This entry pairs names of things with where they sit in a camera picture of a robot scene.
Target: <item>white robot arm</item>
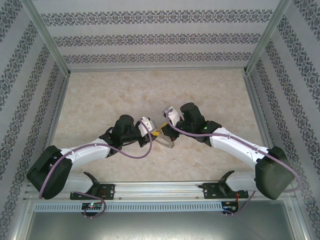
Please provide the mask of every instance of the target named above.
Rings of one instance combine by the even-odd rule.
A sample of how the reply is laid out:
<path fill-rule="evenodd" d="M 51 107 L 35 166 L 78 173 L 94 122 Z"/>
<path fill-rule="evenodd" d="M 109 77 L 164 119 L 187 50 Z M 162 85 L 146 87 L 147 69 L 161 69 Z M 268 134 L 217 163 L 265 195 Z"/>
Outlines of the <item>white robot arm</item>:
<path fill-rule="evenodd" d="M 264 155 L 290 166 L 281 148 L 258 146 L 232 134 L 217 122 L 206 121 L 192 102 L 184 104 L 180 110 L 184 119 L 172 106 L 162 112 L 172 125 L 171 131 L 165 131 L 167 136 L 177 139 L 179 134 L 185 134 L 200 143 L 226 151 L 252 168 L 250 172 L 228 172 L 224 176 L 223 192 L 260 191 L 275 200 L 295 178 L 283 165 Z"/>
<path fill-rule="evenodd" d="M 141 122 L 149 132 L 155 130 L 154 122 L 149 118 L 143 117 Z M 139 142 L 140 147 L 143 147 L 154 140 L 149 139 L 145 127 L 139 121 L 134 125 L 134 119 L 131 116 L 122 115 L 114 127 L 109 128 L 92 142 L 62 149 L 54 145 L 49 146 L 30 168 L 27 178 L 45 199 L 51 199 L 60 192 L 90 192 L 91 195 L 95 195 L 96 192 L 92 190 L 92 187 L 98 181 L 91 174 L 88 172 L 70 173 L 70 171 L 91 161 L 111 157 L 123 146 L 134 142 Z M 60 158 L 61 161 L 50 173 L 51 165 L 53 166 Z"/>

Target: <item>wallpaper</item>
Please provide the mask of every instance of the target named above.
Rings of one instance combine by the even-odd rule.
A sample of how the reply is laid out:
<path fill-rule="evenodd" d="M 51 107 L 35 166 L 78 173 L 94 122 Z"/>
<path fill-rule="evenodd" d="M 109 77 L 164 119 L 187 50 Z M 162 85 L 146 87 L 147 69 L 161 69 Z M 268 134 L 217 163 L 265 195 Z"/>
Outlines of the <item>wallpaper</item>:
<path fill-rule="evenodd" d="M 0 1 L 0 240 L 48 139 L 65 77 L 18 0 Z"/>
<path fill-rule="evenodd" d="M 319 13 L 315 0 L 292 1 L 251 72 L 271 139 L 301 177 L 312 239 L 320 239 Z"/>
<path fill-rule="evenodd" d="M 35 0 L 73 70 L 244 67 L 279 0 Z"/>

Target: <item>perforated metal strip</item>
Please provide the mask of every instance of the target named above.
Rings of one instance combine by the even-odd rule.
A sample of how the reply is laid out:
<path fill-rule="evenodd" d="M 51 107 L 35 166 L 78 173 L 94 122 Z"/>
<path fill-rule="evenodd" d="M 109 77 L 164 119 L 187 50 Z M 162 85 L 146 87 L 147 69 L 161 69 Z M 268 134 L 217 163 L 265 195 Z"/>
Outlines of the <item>perforated metal strip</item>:
<path fill-rule="evenodd" d="M 81 212 L 81 202 L 38 202 L 34 206 L 36 213 L 75 213 Z M 206 212 L 222 211 L 220 201 L 206 202 L 107 202 L 106 212 Z"/>

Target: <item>damask patterned wallpaper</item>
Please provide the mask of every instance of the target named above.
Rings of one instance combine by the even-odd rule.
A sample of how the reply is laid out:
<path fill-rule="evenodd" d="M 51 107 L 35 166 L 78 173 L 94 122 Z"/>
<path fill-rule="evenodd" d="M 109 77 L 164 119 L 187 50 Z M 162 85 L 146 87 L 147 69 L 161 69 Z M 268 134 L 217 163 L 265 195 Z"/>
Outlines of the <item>damask patterned wallpaper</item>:
<path fill-rule="evenodd" d="M 279 0 L 35 0 L 71 70 L 244 67 Z"/>
<path fill-rule="evenodd" d="M 319 15 L 319 1 L 293 0 L 251 72 L 271 139 L 301 177 L 312 239 L 320 239 Z"/>
<path fill-rule="evenodd" d="M 0 240 L 48 139 L 65 77 L 18 0 L 0 1 Z"/>

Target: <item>marble floor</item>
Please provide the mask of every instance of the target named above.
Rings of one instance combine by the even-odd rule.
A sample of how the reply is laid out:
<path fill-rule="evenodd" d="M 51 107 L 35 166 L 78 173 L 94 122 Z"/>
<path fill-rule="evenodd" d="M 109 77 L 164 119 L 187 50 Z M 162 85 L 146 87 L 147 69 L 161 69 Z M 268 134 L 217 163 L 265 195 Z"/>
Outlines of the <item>marble floor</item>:
<path fill-rule="evenodd" d="M 72 73 L 53 144 L 69 148 L 93 141 L 114 126 L 120 115 L 166 119 L 162 110 L 194 102 L 206 120 L 258 145 L 262 140 L 240 70 L 128 71 Z M 146 145 L 123 151 L 143 155 Z M 172 149 L 154 142 L 143 159 L 116 154 L 74 170 L 102 182 L 218 180 L 229 170 L 250 171 L 242 161 L 204 143 L 180 136 Z"/>

